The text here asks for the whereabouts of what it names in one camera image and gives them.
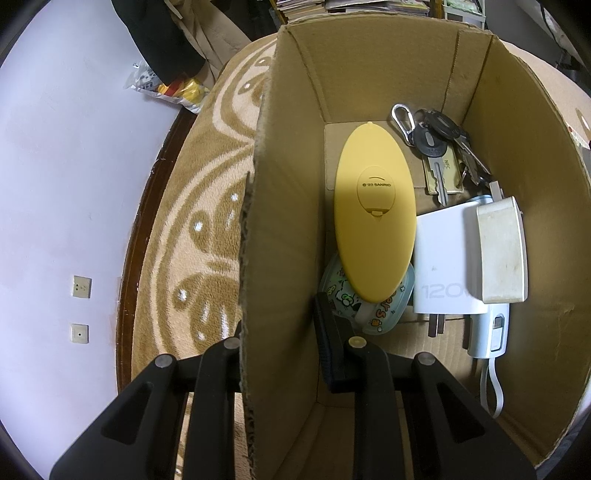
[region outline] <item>yellow oval case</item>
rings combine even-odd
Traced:
[[[396,140],[372,122],[357,127],[336,171],[335,230],[345,274],[365,301],[387,299],[402,281],[416,211],[413,180]]]

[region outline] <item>patterned rug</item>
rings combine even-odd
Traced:
[[[138,286],[135,377],[159,353],[178,359],[230,336],[238,306],[240,211],[276,36],[226,66],[183,145],[158,210]],[[249,479],[242,399],[235,402],[236,478]],[[187,414],[177,459],[182,472]]]

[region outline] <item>stack of books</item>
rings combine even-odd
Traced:
[[[326,10],[330,13],[378,11],[429,15],[429,7],[420,0],[326,0]]]
[[[277,9],[287,17],[288,21],[326,13],[322,0],[278,0]]]

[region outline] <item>key ring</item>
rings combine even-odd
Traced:
[[[396,115],[396,110],[404,110],[404,112],[406,113],[406,120],[410,124],[410,129],[407,129],[402,123],[402,120],[398,118],[398,116]],[[414,147],[413,132],[415,128],[415,123],[410,108],[408,108],[403,103],[397,103],[392,107],[390,115],[392,116],[392,119],[396,122],[400,131],[402,132],[402,136],[404,137],[404,143],[406,143],[409,147]]]

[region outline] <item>plastic bag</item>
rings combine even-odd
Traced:
[[[196,78],[179,79],[170,85],[163,84],[145,60],[134,64],[134,71],[125,82],[125,88],[177,103],[193,113],[201,111],[203,99],[209,93],[209,89]]]
[[[470,14],[482,15],[480,8],[472,0],[447,0],[447,4]]]

